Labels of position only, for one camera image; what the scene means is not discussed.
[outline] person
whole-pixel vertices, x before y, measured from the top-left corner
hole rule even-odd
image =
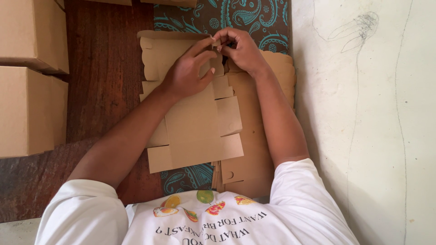
[[[188,191],[128,205],[115,189],[130,172],[170,108],[212,81],[200,67],[221,40],[230,57],[255,81],[275,176],[269,204],[232,192]],[[250,35],[225,28],[198,41],[169,69],[164,81],[85,154],[47,206],[42,244],[358,244],[310,160],[303,130],[272,69]]]

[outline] white t-shirt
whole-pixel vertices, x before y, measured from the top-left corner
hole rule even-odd
[[[71,180],[42,216],[42,244],[358,244],[310,159],[278,166],[269,204],[188,191],[124,208],[115,190]]]

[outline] hand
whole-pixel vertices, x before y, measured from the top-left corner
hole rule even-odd
[[[247,71],[252,77],[265,69],[270,69],[248,32],[226,27],[218,31],[214,38],[221,40],[221,46],[217,47],[218,52],[230,57],[238,67]],[[230,43],[235,43],[236,48],[227,46]]]
[[[168,70],[160,88],[168,92],[176,101],[203,91],[212,81],[215,68],[210,68],[200,78],[200,67],[217,55],[213,51],[205,51],[216,39],[209,37],[198,41],[180,56]]]

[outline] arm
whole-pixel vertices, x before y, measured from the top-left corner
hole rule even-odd
[[[306,139],[298,119],[289,105],[272,69],[246,31],[225,28],[218,31],[218,51],[230,57],[256,82],[266,139],[274,166],[286,161],[309,158]],[[226,46],[235,43],[236,48]]]
[[[203,51],[214,41],[206,38],[187,50],[169,69],[162,84],[92,146],[68,180],[96,180],[116,189],[170,108],[180,99],[203,91],[212,81],[214,68],[203,78],[198,73],[204,63],[216,57],[213,51]]]

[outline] wooden surface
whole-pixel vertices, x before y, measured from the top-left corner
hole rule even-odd
[[[0,222],[40,217],[98,137],[139,104],[145,78],[136,34],[153,29],[153,5],[66,0],[65,9],[67,144],[37,156],[0,160]],[[146,152],[117,193],[124,204],[163,196],[160,174],[149,174]]]

